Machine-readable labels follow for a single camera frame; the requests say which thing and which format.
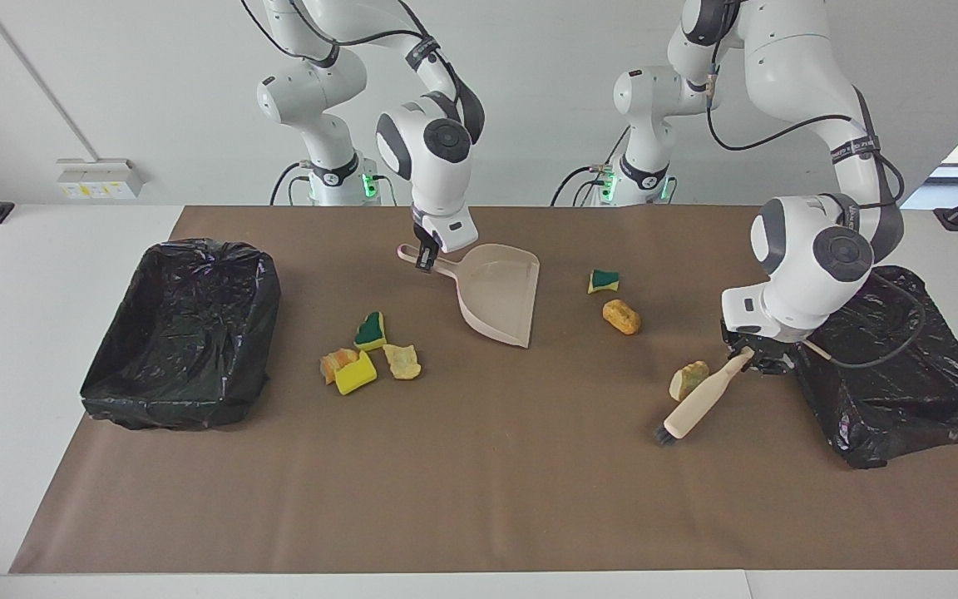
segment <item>table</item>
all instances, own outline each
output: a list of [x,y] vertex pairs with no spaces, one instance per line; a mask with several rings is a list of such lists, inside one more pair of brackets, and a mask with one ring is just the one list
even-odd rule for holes
[[[170,234],[176,207],[19,207],[0,227],[0,573],[7,570],[82,408],[77,386],[128,283],[138,255]],[[889,262],[927,281],[958,337],[958,235],[928,212],[908,212],[904,243]],[[55,334],[48,336],[47,331]],[[947,589],[958,572],[612,572],[440,576],[0,577],[0,596],[69,596],[99,588],[118,596],[151,589],[269,595],[890,596]]]

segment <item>yellow green sponge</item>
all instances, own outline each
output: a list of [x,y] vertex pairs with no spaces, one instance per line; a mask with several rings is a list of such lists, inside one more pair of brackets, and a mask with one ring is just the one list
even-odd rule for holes
[[372,383],[376,376],[376,364],[372,364],[368,352],[358,352],[356,363],[346,364],[335,372],[335,386],[340,394],[349,395],[365,384]]
[[386,343],[387,330],[383,327],[383,312],[372,312],[368,318],[364,319],[361,326],[358,326],[353,345],[356,345],[357,349],[370,352],[370,350],[382,348]]
[[609,270],[592,270],[590,272],[590,291],[586,293],[595,293],[597,291],[620,291],[620,273],[613,273]]

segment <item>yellow sponge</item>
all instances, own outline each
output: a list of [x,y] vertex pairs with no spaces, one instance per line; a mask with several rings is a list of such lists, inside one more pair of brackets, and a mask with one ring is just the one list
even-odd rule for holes
[[338,352],[332,352],[320,358],[320,374],[323,375],[323,383],[331,384],[335,382],[335,373],[342,370],[346,364],[356,363],[357,352],[353,349],[339,349]]
[[356,363],[346,364],[335,372],[335,386],[340,394],[349,395],[376,379],[376,364],[372,364],[368,352],[358,353]]
[[622,299],[613,299],[601,307],[601,317],[615,326],[622,334],[635,334],[642,329],[642,317]]
[[416,360],[414,346],[398,348],[396,345],[385,344],[383,352],[387,354],[387,363],[391,364],[391,374],[395,379],[412,380],[419,376],[422,367]]

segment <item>green indicator light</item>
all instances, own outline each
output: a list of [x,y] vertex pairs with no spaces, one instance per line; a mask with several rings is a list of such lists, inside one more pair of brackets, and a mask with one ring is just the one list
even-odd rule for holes
[[678,189],[678,179],[675,177],[668,177],[664,179],[664,186],[660,190],[660,201],[663,204],[670,204],[672,198],[675,197],[675,190]]
[[605,204],[612,204],[612,195],[615,193],[616,183],[619,183],[619,177],[616,175],[609,174],[608,179],[605,179],[605,189],[601,192],[601,200]]
[[372,175],[361,175],[361,181],[364,181],[364,195],[376,197],[376,186],[372,185]]

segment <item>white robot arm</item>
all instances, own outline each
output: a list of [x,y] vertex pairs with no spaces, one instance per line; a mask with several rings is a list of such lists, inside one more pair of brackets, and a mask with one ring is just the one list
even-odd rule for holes
[[471,147],[486,115],[457,76],[436,39],[402,0],[264,0],[271,37],[303,60],[263,80],[262,111],[301,133],[316,177],[320,205],[377,202],[370,178],[375,164],[354,150],[348,126],[324,111],[360,94],[364,64],[346,46],[370,42],[402,54],[429,92],[383,113],[377,145],[384,162],[413,186],[414,231],[421,241],[417,267],[430,270],[438,251],[474,243],[478,231],[464,204]]
[[723,292],[731,333],[803,341],[859,291],[904,230],[867,104],[833,58],[822,0],[687,0],[669,43],[672,66],[635,69],[616,83],[631,136],[617,156],[610,202],[642,204],[657,193],[674,144],[664,118],[711,118],[715,65],[727,48],[744,48],[749,99],[761,111],[826,142],[841,187],[769,201],[750,236],[771,280]]

